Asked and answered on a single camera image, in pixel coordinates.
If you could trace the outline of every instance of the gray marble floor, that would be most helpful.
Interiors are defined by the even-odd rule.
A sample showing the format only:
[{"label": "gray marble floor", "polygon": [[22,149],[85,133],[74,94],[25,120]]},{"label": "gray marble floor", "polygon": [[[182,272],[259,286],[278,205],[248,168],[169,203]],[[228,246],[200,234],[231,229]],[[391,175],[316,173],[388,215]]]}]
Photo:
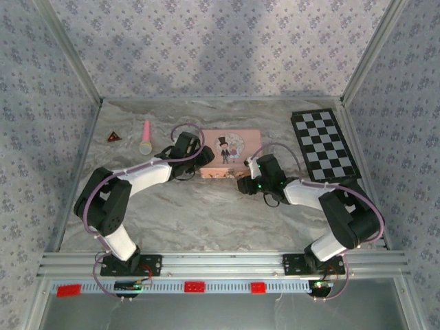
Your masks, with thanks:
[{"label": "gray marble floor", "polygon": [[[193,122],[206,129],[260,129],[263,143],[286,143],[303,162],[290,115],[323,107],[329,105],[297,100],[104,102],[77,195],[97,167],[112,170],[148,160],[150,156],[141,155],[138,148],[145,119],[151,122],[152,154],[171,144],[169,133],[176,124]],[[108,143],[112,131],[122,140]],[[275,147],[267,152],[277,156],[288,175],[298,174],[286,150]],[[144,251],[302,250],[328,230],[321,211],[302,206],[269,208],[262,195],[242,195],[233,179],[198,175],[191,181],[172,181],[134,195],[124,225]],[[61,250],[99,249],[97,240],[72,213]]]}]

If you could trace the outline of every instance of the cartoon bride and groom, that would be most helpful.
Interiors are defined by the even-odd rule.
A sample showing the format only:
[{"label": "cartoon bride and groom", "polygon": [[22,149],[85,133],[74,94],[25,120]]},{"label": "cartoon bride and groom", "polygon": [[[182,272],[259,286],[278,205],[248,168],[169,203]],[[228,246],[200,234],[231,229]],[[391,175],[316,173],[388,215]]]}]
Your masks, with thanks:
[{"label": "cartoon bride and groom", "polygon": [[235,159],[239,157],[236,144],[229,144],[226,142],[226,137],[219,137],[221,147],[221,157],[223,158],[223,164],[229,164],[229,158],[232,159],[232,163],[235,163]]}]

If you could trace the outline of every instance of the pink box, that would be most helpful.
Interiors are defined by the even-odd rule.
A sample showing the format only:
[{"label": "pink box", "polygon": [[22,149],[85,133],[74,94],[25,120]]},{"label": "pink box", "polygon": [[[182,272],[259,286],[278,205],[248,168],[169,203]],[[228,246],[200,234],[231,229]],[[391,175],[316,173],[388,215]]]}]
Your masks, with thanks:
[{"label": "pink box", "polygon": [[204,129],[205,144],[212,149],[214,160],[200,169],[201,177],[219,179],[250,175],[246,158],[261,148],[258,129]]}]

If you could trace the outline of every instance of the toy microphone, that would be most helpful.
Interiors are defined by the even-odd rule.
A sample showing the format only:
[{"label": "toy microphone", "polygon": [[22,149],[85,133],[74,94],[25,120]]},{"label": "toy microphone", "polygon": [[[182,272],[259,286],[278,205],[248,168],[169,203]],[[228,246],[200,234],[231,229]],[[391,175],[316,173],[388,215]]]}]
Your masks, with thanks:
[{"label": "toy microphone", "polygon": [[139,151],[143,155],[148,155],[153,150],[150,143],[150,121],[145,120],[144,133],[142,134],[142,142],[139,144]]}]

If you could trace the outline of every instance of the chessboard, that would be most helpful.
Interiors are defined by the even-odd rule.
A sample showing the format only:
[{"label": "chessboard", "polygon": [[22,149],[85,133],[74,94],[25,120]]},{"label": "chessboard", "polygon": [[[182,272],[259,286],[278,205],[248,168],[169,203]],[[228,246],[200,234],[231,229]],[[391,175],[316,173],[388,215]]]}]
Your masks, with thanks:
[{"label": "chessboard", "polygon": [[334,183],[361,178],[331,109],[293,112],[291,123],[311,181]]}]

